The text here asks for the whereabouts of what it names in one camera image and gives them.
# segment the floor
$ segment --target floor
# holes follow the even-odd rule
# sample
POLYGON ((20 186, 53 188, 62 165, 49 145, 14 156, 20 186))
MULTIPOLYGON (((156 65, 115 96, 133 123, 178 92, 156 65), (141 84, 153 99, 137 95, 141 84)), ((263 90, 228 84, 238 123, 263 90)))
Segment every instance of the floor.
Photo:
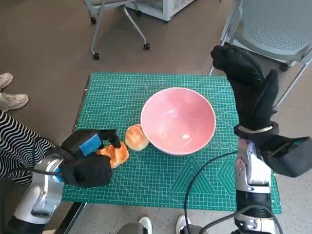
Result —
MULTIPOLYGON (((41 135, 61 143, 72 131, 88 75, 95 71, 207 74, 210 51, 219 43, 230 0, 196 0, 169 23, 143 15, 135 17, 151 44, 150 51, 118 9, 105 12, 94 61, 90 43, 94 26, 82 1, 10 0, 0 2, 0 73, 11 72, 7 93, 27 93, 30 102, 9 112, 41 135)), ((282 75, 283 90, 300 64, 282 75)), ((296 84, 274 118, 288 137, 310 136, 312 67, 296 84)), ((278 218, 286 233, 308 234, 312 228, 312 171, 297 179, 277 177, 283 214, 278 218)), ((10 192, 8 215, 20 192, 10 192)), ((70 204, 62 203, 48 229, 62 220, 70 204)), ((182 210, 88 204, 71 233, 114 234, 126 222, 148 215, 155 234, 173 234, 182 210)), ((190 211, 194 224, 204 225, 226 212, 190 211)), ((230 233, 233 220, 212 233, 230 233)))

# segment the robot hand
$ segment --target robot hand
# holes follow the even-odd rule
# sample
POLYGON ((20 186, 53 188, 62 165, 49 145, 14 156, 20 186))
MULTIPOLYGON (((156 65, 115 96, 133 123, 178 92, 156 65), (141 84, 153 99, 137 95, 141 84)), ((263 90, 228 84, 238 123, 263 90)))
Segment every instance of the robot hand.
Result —
POLYGON ((211 56, 214 67, 226 73, 233 88, 239 124, 252 131, 269 127, 278 93, 277 71, 264 78, 260 66, 232 46, 216 46, 211 56))

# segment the pink bowl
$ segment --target pink bowl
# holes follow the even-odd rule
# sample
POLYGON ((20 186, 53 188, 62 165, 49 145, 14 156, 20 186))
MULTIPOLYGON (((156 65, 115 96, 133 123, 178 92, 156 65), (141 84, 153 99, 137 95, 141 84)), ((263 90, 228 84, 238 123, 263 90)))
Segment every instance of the pink bowl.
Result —
POLYGON ((202 149, 215 133, 215 112, 201 94, 169 88, 151 96, 141 112, 148 140, 170 155, 188 155, 202 149))

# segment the bun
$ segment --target bun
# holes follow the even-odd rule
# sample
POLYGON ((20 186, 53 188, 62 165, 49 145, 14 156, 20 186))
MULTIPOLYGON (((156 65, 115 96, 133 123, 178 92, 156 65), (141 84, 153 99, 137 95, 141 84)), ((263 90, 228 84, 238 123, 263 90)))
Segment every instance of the bun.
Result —
POLYGON ((116 149, 114 146, 109 145, 106 146, 106 148, 99 150, 97 152, 98 155, 106 155, 111 158, 111 167, 116 168, 120 164, 127 161, 129 158, 129 152, 127 150, 127 147, 124 143, 120 143, 121 147, 119 149, 116 149))
POLYGON ((126 145, 135 151, 141 151, 150 143, 143 133, 141 124, 130 126, 125 134, 126 145))

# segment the person's foot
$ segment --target person's foot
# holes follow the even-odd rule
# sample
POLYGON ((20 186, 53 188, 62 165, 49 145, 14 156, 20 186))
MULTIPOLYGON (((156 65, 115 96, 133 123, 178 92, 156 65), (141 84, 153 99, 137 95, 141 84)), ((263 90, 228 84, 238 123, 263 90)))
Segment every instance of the person's foot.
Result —
POLYGON ((13 76, 11 73, 4 73, 0 75, 0 90, 4 87, 8 86, 13 80, 13 76))
POLYGON ((181 230, 186 226, 186 220, 185 220, 185 216, 182 215, 177 219, 176 222, 176 227, 175 227, 175 231, 176 234, 180 234, 181 230))
POLYGON ((29 101, 26 94, 6 94, 0 93, 0 110, 7 112, 23 107, 29 101))
POLYGON ((149 217, 142 217, 138 222, 147 230, 147 234, 152 234, 152 222, 149 217))

